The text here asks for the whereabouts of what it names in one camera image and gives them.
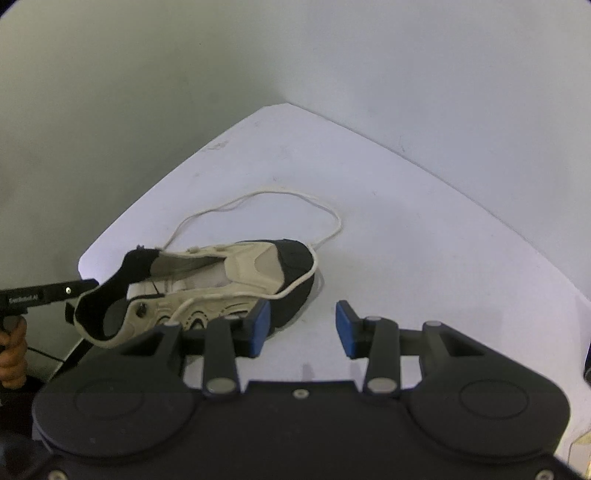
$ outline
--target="white shoelace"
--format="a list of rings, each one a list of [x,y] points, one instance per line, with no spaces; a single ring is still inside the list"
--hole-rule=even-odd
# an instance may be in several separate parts
[[[264,194],[264,193],[285,194],[285,195],[292,195],[295,197],[299,197],[302,200],[305,200],[308,203],[320,208],[321,210],[328,212],[329,214],[331,214],[335,218],[337,225],[336,225],[335,229],[332,231],[332,233],[330,233],[329,235],[323,237],[322,239],[320,239],[312,244],[306,244],[306,247],[310,251],[310,254],[312,255],[312,259],[313,259],[312,267],[310,268],[310,270],[307,273],[305,273],[304,275],[302,275],[301,277],[299,277],[298,279],[296,279],[295,281],[293,281],[289,286],[287,286],[286,288],[284,288],[280,292],[272,294],[272,295],[270,295],[270,294],[256,294],[256,293],[248,292],[248,291],[239,291],[239,292],[234,292],[232,294],[210,293],[210,294],[206,294],[204,296],[201,296],[199,299],[188,299],[173,314],[173,316],[170,319],[171,322],[178,321],[178,318],[181,317],[182,315],[184,315],[186,310],[195,301],[198,301],[198,300],[203,300],[203,299],[223,300],[223,299],[232,299],[235,297],[256,297],[259,299],[266,299],[266,300],[282,299],[282,298],[286,297],[287,295],[289,295],[297,287],[302,285],[304,282],[306,282],[307,280],[312,278],[314,273],[316,273],[316,271],[318,270],[318,255],[316,254],[316,249],[319,248],[320,246],[322,246],[324,243],[326,243],[331,238],[336,237],[336,235],[338,235],[342,231],[343,221],[342,221],[340,215],[337,213],[336,209],[334,209],[333,207],[331,207],[327,203],[322,202],[320,199],[318,199],[312,195],[309,195],[307,193],[302,193],[302,192],[298,192],[295,190],[287,190],[287,189],[283,189],[283,188],[269,188],[269,189],[256,190],[254,192],[250,192],[250,193],[247,193],[246,195],[242,195],[242,196],[237,197],[233,200],[230,200],[229,202],[223,203],[222,205],[219,205],[219,206],[216,206],[213,208],[209,208],[206,210],[201,210],[200,212],[194,213],[194,214],[186,217],[181,223],[179,223],[176,230],[172,233],[172,235],[170,236],[168,241],[162,247],[162,250],[166,250],[170,246],[170,244],[178,237],[182,227],[184,225],[186,225],[188,221],[196,219],[196,218],[198,218],[202,215],[205,215],[206,213],[210,213],[210,212],[227,212],[229,210],[236,208],[243,201],[248,200],[248,199],[255,197],[257,195]]]

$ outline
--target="black and beige shoe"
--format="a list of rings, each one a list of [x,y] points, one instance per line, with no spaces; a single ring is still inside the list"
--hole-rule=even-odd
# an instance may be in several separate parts
[[[88,341],[113,348],[160,323],[179,322],[188,330],[246,315],[262,298],[271,304],[272,332],[306,302],[316,266],[313,250],[294,240],[176,253],[138,247],[108,281],[82,294],[66,317]]]

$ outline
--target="white wall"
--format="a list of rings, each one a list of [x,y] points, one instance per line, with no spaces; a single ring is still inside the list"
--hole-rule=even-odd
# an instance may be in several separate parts
[[[591,296],[589,1],[226,0],[210,9],[217,35],[200,48],[223,45],[244,77],[445,179]],[[186,69],[190,81],[199,66]]]
[[[589,25],[587,0],[21,0],[0,21],[0,288],[71,277],[167,171],[286,100],[445,179],[591,296]]]
[[[20,0],[0,20],[0,288],[75,278],[85,249],[162,176],[281,101],[224,80],[229,57],[223,70],[197,45],[188,82],[181,6]],[[28,319],[29,344],[53,355],[79,338],[62,306]]]

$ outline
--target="finger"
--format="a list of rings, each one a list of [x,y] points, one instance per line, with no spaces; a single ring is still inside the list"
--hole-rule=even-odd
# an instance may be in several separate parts
[[[7,346],[10,343],[10,335],[0,332],[0,345]]]
[[[27,382],[27,376],[23,375],[22,377],[16,378],[14,380],[8,380],[2,382],[2,386],[4,388],[8,388],[9,390],[16,390],[17,388],[21,388]]]
[[[8,344],[8,347],[10,348],[21,343],[26,334],[27,321],[23,317],[20,317],[16,328],[10,333],[10,343]]]
[[[0,368],[0,381],[8,382],[27,375],[27,362],[22,361],[15,367]]]
[[[27,353],[27,341],[23,340],[16,346],[7,348],[0,353],[0,368],[14,367],[25,358]]]

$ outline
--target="shoe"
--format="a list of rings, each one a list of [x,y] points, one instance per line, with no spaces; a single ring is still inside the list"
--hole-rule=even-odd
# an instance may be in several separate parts
[[[160,323],[206,328],[246,315],[260,298],[271,304],[271,328],[284,326],[306,302],[314,274],[309,248],[294,240],[248,241],[170,253],[138,247],[104,284],[66,309],[66,320],[89,342],[113,348]]]

